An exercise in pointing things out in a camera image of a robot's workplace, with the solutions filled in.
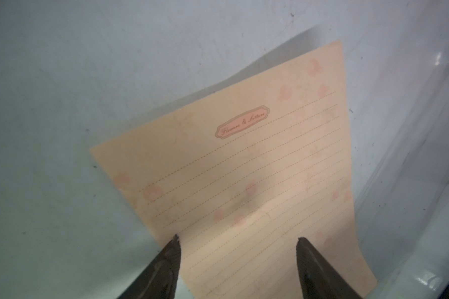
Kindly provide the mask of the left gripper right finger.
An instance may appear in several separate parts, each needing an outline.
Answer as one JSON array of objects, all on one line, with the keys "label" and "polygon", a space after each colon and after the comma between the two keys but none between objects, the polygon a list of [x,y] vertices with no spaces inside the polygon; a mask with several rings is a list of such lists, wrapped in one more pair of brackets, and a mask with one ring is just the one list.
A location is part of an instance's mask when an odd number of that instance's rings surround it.
[{"label": "left gripper right finger", "polygon": [[305,237],[296,244],[296,261],[305,299],[361,299]]}]

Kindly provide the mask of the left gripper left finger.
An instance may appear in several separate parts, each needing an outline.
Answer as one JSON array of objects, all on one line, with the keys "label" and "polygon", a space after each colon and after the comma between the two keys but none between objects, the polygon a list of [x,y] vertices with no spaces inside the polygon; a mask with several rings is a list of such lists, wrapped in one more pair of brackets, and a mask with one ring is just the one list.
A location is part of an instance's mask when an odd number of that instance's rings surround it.
[{"label": "left gripper left finger", "polygon": [[118,299],[174,299],[182,250],[177,234]]}]

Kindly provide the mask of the peach lined letter paper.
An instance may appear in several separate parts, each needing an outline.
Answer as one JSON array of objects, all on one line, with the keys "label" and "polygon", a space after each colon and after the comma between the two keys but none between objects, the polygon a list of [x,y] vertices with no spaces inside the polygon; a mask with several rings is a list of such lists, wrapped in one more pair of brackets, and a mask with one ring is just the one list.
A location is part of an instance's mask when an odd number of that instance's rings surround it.
[{"label": "peach lined letter paper", "polygon": [[91,149],[160,245],[178,235],[197,299],[299,299],[307,238],[360,295],[342,43],[332,42]]}]

